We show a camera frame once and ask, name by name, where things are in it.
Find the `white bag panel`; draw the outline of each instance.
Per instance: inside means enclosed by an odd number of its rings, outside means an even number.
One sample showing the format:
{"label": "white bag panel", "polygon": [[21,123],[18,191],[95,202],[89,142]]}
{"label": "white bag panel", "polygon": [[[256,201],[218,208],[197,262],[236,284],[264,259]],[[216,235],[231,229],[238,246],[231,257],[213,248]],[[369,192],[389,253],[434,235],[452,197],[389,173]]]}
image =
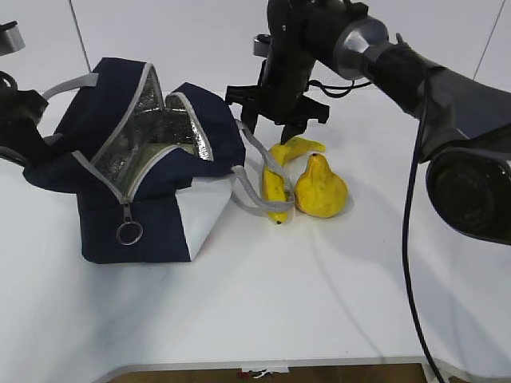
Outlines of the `white bag panel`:
{"label": "white bag panel", "polygon": [[231,198],[235,180],[234,175],[220,179],[195,178],[191,188],[176,193],[190,260],[196,257],[224,211]]}

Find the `toy fruit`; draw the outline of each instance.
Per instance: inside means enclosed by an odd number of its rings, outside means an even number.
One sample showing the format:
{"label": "toy fruit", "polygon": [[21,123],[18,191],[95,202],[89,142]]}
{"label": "toy fruit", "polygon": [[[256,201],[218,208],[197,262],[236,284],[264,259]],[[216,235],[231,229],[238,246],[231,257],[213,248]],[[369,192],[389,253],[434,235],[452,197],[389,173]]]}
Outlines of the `toy fruit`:
{"label": "toy fruit", "polygon": [[[270,153],[281,166],[284,166],[288,162],[308,152],[324,152],[325,150],[325,146],[319,142],[305,140],[301,137],[293,137],[285,145],[274,145],[273,148],[270,149]],[[268,167],[264,167],[263,170],[263,197],[266,201],[287,201],[282,177],[271,172]],[[287,212],[268,213],[268,215],[277,224],[286,222],[288,218]]]}
{"label": "toy fruit", "polygon": [[346,206],[348,188],[333,173],[324,156],[313,154],[309,157],[307,170],[296,184],[295,196],[300,211],[315,217],[330,218]]}

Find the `zipper pull ring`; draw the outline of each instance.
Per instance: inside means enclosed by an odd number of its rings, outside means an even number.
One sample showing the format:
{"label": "zipper pull ring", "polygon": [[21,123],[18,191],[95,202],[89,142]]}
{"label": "zipper pull ring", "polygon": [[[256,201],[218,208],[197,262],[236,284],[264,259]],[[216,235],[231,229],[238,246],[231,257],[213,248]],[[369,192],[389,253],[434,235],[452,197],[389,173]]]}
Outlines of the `zipper pull ring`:
{"label": "zipper pull ring", "polygon": [[[125,201],[122,204],[122,211],[123,211],[123,215],[124,215],[124,222],[117,229],[117,241],[122,246],[132,246],[141,240],[142,235],[144,234],[144,228],[142,227],[142,225],[139,222],[133,221],[133,216],[131,214],[131,204],[129,202]],[[135,236],[135,239],[133,239],[131,241],[126,241],[126,240],[122,239],[121,234],[122,234],[122,231],[124,231],[125,229],[127,229],[128,227],[131,227],[131,226],[133,226],[133,227],[130,229],[129,234],[132,237],[136,233],[137,234]]]}

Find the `white wall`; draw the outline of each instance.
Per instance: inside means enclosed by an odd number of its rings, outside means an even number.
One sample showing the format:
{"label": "white wall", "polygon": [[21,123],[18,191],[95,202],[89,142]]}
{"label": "white wall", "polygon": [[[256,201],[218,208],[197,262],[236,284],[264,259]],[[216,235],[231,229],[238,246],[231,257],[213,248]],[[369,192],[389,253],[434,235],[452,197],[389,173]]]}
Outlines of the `white wall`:
{"label": "white wall", "polygon": [[[368,0],[371,13],[420,53],[475,74],[503,0]],[[156,65],[164,90],[191,81],[213,91],[251,85],[261,60],[252,37],[267,31],[267,0],[73,0],[89,58]],[[315,73],[340,82],[326,69]]]}
{"label": "white wall", "polygon": [[[424,56],[475,74],[504,0],[367,0]],[[73,0],[89,59],[117,56],[156,64],[164,90],[191,81],[213,91],[255,83],[261,60],[252,37],[267,31],[267,0]],[[86,71],[68,0],[4,0],[0,22],[18,20],[27,47],[0,57],[21,88],[43,90]],[[509,84],[511,3],[497,26],[478,79]],[[322,65],[315,77],[341,82]]]}
{"label": "white wall", "polygon": [[476,80],[497,88],[511,88],[511,1],[506,0]]}
{"label": "white wall", "polygon": [[20,89],[45,90],[86,73],[67,0],[2,0],[0,23],[18,21],[26,48],[0,57]]}

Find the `black cable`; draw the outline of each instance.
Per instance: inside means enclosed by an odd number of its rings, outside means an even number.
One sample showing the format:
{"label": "black cable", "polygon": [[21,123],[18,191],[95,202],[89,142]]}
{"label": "black cable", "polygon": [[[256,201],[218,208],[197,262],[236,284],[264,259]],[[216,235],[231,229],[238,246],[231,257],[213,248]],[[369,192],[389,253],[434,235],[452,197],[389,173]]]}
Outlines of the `black cable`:
{"label": "black cable", "polygon": [[9,74],[0,71],[0,88],[2,86],[9,86],[13,90],[18,90],[18,83]]}
{"label": "black cable", "polygon": [[[315,86],[315,87],[321,89],[321,91],[323,93],[325,93],[327,96],[329,96],[331,98],[343,98],[343,97],[346,97],[348,94],[350,94],[352,90],[365,88],[366,86],[369,86],[369,85],[371,85],[370,82],[365,82],[363,84],[355,85],[355,82],[352,81],[350,86],[331,86],[331,85],[324,85],[318,80],[310,80],[307,83],[307,90],[308,90],[308,87]],[[345,90],[346,92],[333,93],[333,92],[330,92],[330,90]]]}
{"label": "black cable", "polygon": [[408,257],[408,237],[410,234],[410,213],[412,208],[412,202],[414,198],[414,189],[415,189],[415,179],[417,178],[417,170],[419,163],[419,155],[422,146],[422,138],[424,136],[424,131],[426,130],[426,122],[428,109],[430,107],[430,97],[431,97],[431,83],[430,83],[430,75],[426,70],[426,77],[424,80],[424,109],[422,110],[421,122],[418,126],[417,139],[415,140],[414,146],[414,154],[412,157],[412,163],[410,168],[410,178],[408,179],[408,189],[406,192],[406,202],[405,202],[405,212],[403,215],[402,222],[402,268],[405,275],[405,284],[406,284],[406,296],[408,297],[408,303],[410,304],[410,311],[412,314],[412,318],[414,320],[415,330],[417,331],[418,340],[421,343],[422,350],[424,351],[424,355],[426,355],[426,359],[430,364],[431,369],[434,372],[435,377],[438,379],[439,383],[446,383],[440,374],[440,370],[438,369],[436,363],[434,362],[433,357],[431,356],[430,349],[426,343],[426,339],[424,338],[424,333],[422,332],[421,323],[418,317],[417,307],[415,305],[414,291],[412,288],[412,278],[410,275],[410,260]]}

